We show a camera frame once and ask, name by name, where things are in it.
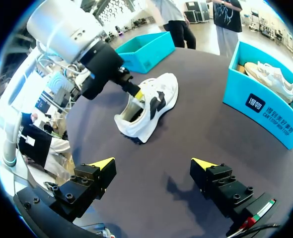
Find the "black bolt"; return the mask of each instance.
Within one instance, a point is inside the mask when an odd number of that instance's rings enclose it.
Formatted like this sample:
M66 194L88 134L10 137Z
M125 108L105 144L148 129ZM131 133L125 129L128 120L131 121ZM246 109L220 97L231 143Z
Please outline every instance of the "black bolt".
M72 203L75 200L75 197L71 193L67 193L65 195L65 198L67 199L68 202Z
M218 180L217 183L218 183L219 186L221 186L221 185L223 185L225 183L225 181L223 179L220 179L220 180Z
M82 180L81 180L81 183L82 183L82 184L87 184L87 183L88 183L88 179L86 179L86 178L82 179Z
M229 177L229 180L230 180L230 181L235 181L235 180L236 180L236 176L235 176L235 175L230 176L230 177Z
M28 210L28 209L31 208L31 204L29 202L25 202L24 207L25 207L26 210Z
M234 202L239 202L240 195L236 193L236 194L234 194L234 196L232 197L232 199L234 200Z
M38 197L34 197L33 202L34 202L34 203L39 203L39 198L38 198Z
M247 192L248 194L253 193L253 191L254 191L254 188L253 188L252 186L249 186L249 187L247 187L247 189L246 189L246 192Z
M53 193L54 194L59 194L60 193L60 190L59 190L59 187L58 186L52 187L52 190L53 190Z

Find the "round table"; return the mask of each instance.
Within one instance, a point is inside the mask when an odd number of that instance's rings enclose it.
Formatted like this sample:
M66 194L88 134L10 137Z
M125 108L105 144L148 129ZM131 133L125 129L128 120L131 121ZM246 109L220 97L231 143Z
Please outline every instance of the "round table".
M189 175L191 158L226 163L255 196L272 194L281 222L293 206L291 151L250 118L222 103L230 59L177 48L134 83L173 73L179 82L174 109L144 145L124 138L114 122L128 101L109 82L93 101L79 98L67 118L75 164L115 157L117 175L94 208L117 238L225 237L232 224L205 200Z

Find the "blue box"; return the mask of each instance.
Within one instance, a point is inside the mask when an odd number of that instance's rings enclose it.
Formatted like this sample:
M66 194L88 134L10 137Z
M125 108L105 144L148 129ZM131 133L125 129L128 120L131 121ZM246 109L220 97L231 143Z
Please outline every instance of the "blue box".
M169 32L136 36L116 52L125 61L123 67L138 73L148 73L162 59L175 50Z
M246 62L269 63L281 69L284 78L293 83L293 73L281 62L247 43L238 42L228 68L223 102L263 126L288 149L293 148L293 102L289 106L271 89L237 71Z

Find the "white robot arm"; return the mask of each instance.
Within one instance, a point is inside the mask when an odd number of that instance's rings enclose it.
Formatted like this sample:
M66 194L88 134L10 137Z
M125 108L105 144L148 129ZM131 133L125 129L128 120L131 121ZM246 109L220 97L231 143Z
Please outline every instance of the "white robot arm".
M36 59L40 55L41 53L37 49L29 54L13 75L0 98L0 129L6 134L2 157L10 167L16 164L16 140L22 120L22 113L19 109L13 107L13 102L22 89L26 77L34 70Z
M21 113L12 103L40 56L48 56L53 63L57 63L55 58L82 63L91 73L81 92L87 99L94 99L109 80L138 100L142 97L139 86L129 81L132 76L122 67L122 58L99 39L102 26L74 2L45 0L30 16L27 30L37 40L38 47L16 71L0 99L0 128L6 132L3 160L8 166L16 163L16 139L21 124Z

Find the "white sneaker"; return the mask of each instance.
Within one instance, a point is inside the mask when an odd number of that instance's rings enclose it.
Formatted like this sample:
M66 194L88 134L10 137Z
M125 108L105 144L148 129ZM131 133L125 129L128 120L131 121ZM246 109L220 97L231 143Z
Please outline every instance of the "white sneaker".
M147 79L139 87L143 102L130 95L126 108L114 117L120 132L136 144L147 142L161 115L175 106L178 96L177 79L172 73Z
M288 104L293 101L293 83L290 84L283 77L281 69L272 67L270 64L258 64L247 62L244 65L248 76L261 82L278 94Z

